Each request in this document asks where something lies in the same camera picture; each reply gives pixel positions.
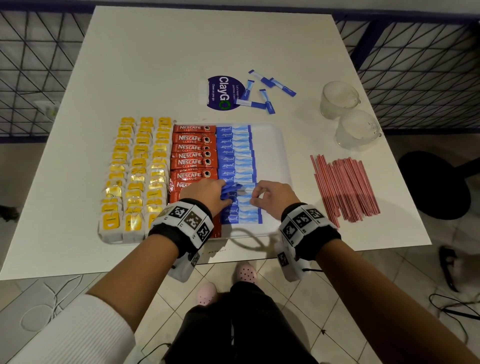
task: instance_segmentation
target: glass mug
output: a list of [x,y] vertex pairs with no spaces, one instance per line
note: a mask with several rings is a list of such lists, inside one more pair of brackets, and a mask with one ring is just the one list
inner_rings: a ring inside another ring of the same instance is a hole
[[327,119],[334,120],[359,103],[359,93],[353,86],[342,81],[332,81],[327,83],[322,91],[320,113]]
[[335,140],[345,149],[356,149],[382,136],[378,121],[362,110],[352,110],[340,117]]

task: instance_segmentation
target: white table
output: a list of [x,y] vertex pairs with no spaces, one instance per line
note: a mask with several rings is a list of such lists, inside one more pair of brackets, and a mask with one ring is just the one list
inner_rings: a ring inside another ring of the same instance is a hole
[[[250,69],[297,95],[270,89],[275,115],[199,104],[199,80],[230,75],[246,82]],[[381,214],[355,224],[341,219],[343,239],[355,250],[430,244],[385,138],[362,153],[335,144],[337,122],[318,113],[322,87],[333,80],[353,85],[359,109],[373,114],[330,15],[97,7],[0,279],[108,271],[134,248],[97,235],[104,156],[122,116],[274,123],[295,192],[321,211],[309,155],[361,159]],[[273,257],[275,239],[211,242],[200,263]]]

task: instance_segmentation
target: hand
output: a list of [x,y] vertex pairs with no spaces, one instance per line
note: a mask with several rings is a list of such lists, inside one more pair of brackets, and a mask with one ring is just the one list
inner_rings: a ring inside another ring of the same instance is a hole
[[216,216],[223,208],[232,204],[232,200],[230,199],[220,200],[222,186],[225,186],[224,180],[203,178],[183,188],[180,192],[180,199],[193,198],[200,201],[207,206],[212,216]]
[[289,184],[263,180],[258,182],[250,200],[253,206],[265,210],[277,220],[282,218],[283,210],[296,202],[300,200]]

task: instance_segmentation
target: white sleeve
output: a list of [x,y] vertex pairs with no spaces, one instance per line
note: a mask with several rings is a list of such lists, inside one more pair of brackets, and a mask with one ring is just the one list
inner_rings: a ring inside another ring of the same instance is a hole
[[12,359],[24,363],[123,363],[135,346],[127,322],[101,299],[84,294]]

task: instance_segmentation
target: pink crocs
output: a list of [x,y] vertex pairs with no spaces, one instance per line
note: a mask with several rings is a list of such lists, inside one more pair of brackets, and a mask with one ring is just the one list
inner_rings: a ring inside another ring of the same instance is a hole
[[197,304],[200,306],[207,306],[211,302],[218,299],[218,291],[215,284],[208,282],[200,287],[197,292]]
[[237,281],[258,285],[257,271],[250,263],[241,263],[237,266]]

